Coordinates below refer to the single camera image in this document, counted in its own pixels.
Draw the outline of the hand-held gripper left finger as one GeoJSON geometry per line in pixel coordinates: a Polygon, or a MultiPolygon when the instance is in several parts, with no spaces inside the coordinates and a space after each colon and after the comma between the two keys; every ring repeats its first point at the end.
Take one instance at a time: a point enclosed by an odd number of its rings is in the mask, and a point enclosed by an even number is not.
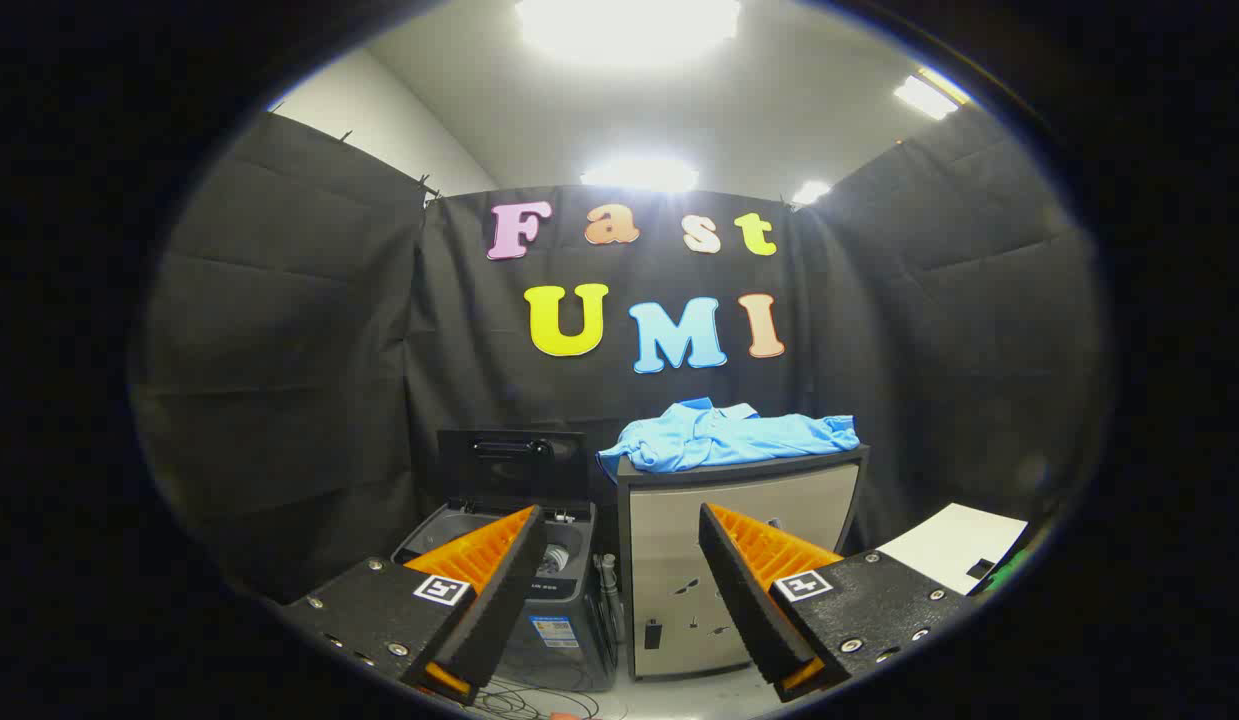
{"type": "Polygon", "coordinates": [[[367,556],[285,604],[282,623],[401,691],[471,706],[545,550],[541,506],[527,506],[405,563],[367,556]]]}

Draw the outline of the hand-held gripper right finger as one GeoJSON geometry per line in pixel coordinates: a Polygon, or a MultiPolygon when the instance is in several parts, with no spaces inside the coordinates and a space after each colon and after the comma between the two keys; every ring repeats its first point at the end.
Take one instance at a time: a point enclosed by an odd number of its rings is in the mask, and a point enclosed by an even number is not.
{"type": "Polygon", "coordinates": [[[840,556],[717,503],[698,511],[698,547],[783,703],[875,673],[973,612],[966,594],[890,553],[840,556]]]}

